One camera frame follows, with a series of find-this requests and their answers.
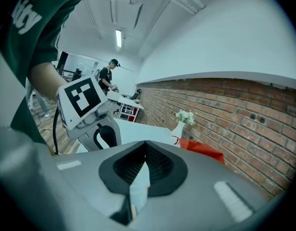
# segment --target white table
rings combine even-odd
[[[130,116],[134,117],[133,122],[135,122],[139,109],[144,109],[144,107],[141,106],[139,103],[135,103],[134,100],[131,100],[128,98],[120,97],[118,99],[118,102],[121,103],[120,110],[117,116],[118,119],[120,119],[120,116],[123,114],[123,115],[127,115],[128,118]],[[135,115],[133,114],[134,108],[137,108]]]
[[[168,128],[160,128],[116,118],[114,120],[119,126],[122,144],[128,144],[134,141],[156,141],[173,145],[171,131]],[[76,153],[83,152],[87,152],[87,149],[81,144]]]

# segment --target red bag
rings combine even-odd
[[[225,161],[224,161],[224,154],[214,150],[212,147],[197,142],[197,141],[193,141],[193,140],[182,140],[178,137],[177,138],[177,142],[175,144],[178,143],[178,141],[180,142],[180,148],[182,149],[186,149],[188,151],[193,151],[193,152],[197,152],[200,154],[204,154],[206,156],[210,156],[213,157],[214,159],[218,160],[220,163],[225,165]]]

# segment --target white ceiling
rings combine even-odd
[[[200,10],[192,0],[188,1]],[[207,6],[212,0],[200,1]],[[117,51],[115,30],[121,29],[124,36],[121,52],[146,58],[164,37],[193,17],[188,11],[168,0],[139,0],[139,2],[143,3],[143,9],[137,26],[132,30],[112,23],[110,0],[80,2],[65,24],[64,30],[68,31],[68,41],[70,42],[74,34],[78,37],[81,34],[83,37],[90,34],[91,37],[87,40],[96,38],[98,47],[114,52]]]

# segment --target ceiling light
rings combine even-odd
[[[118,45],[118,47],[121,48],[121,41],[122,41],[122,39],[121,39],[121,31],[120,30],[116,30],[116,39],[117,39],[117,45]]]

